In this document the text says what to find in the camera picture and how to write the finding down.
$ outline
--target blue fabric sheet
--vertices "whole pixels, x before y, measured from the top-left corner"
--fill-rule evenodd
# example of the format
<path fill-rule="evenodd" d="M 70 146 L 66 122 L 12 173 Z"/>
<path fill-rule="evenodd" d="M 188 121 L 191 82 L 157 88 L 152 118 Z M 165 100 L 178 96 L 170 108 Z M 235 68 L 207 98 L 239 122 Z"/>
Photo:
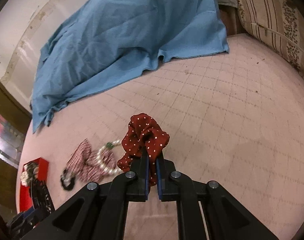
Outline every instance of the blue fabric sheet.
<path fill-rule="evenodd" d="M 158 57 L 228 51 L 216 0 L 89 0 L 41 49 L 33 132 L 55 111 L 156 70 Z"/>

